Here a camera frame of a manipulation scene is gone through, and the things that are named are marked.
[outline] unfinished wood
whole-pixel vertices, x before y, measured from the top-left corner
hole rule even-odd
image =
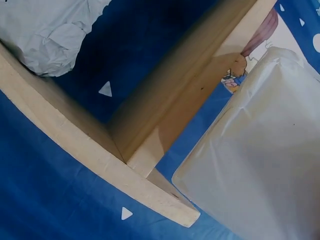
[[[90,137],[91,132],[77,127],[73,121],[81,125],[90,118],[85,113],[79,116],[75,113],[77,108],[69,105],[62,92],[44,84],[0,46],[0,90],[39,129],[95,174],[148,208],[185,227],[198,219],[200,213],[194,207],[163,191],[119,160],[117,153],[113,154],[117,149],[109,137],[104,144],[111,146],[102,147]]]
[[[113,116],[123,159],[146,177],[221,81],[276,0],[224,0]]]
[[[147,179],[166,193],[169,193],[176,199],[179,199],[186,206],[194,208],[192,203],[189,202],[189,200],[185,196],[183,196],[156,168],[151,171]]]
[[[66,117],[79,129],[85,132],[88,137],[92,138],[98,144],[100,144],[107,151],[115,155],[122,160],[122,157],[111,139],[107,128],[99,123],[94,117],[88,114],[82,107],[80,107],[74,100],[68,97],[55,83],[50,79],[37,77],[27,71],[0,43],[0,55],[2,55],[6,61],[14,67],[14,70],[21,75],[26,83],[35,89],[46,101],[48,101],[55,109],[58,109],[59,114]],[[42,127],[46,127],[48,121],[52,121],[45,113],[37,111],[34,114],[41,116]]]

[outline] wooden plank edge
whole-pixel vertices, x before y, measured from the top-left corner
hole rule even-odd
[[[258,0],[210,58],[201,73],[171,104],[164,117],[127,161],[143,177],[155,168],[165,152],[210,96],[264,21],[275,0]]]
[[[200,216],[105,150],[30,86],[0,54],[0,90],[40,130],[99,177],[131,198],[182,225]]]

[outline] wood grain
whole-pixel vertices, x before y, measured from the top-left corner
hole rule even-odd
[[[276,0],[224,0],[187,34],[110,121],[124,161],[146,177],[181,134]]]

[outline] wrinkled fabric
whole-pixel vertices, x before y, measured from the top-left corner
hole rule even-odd
[[[37,75],[61,76],[110,1],[0,1],[0,40]]]
[[[243,239],[318,239],[319,93],[304,59],[271,47],[173,183]]]

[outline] white triangle pattern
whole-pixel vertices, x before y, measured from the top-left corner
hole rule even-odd
[[[301,18],[299,18],[300,19],[300,24],[301,24],[301,26],[303,27],[306,23],[305,23],[305,21],[303,21]]]
[[[285,11],[285,8],[284,8],[284,6],[282,6],[282,4],[280,4],[280,10],[281,10],[281,12]]]
[[[122,207],[122,213],[121,213],[121,220],[122,221],[130,218],[132,215],[133,215],[133,213],[131,211],[126,209],[124,206]]]
[[[112,97],[111,85],[109,81],[107,81],[106,84],[100,89],[99,93],[108,97]]]

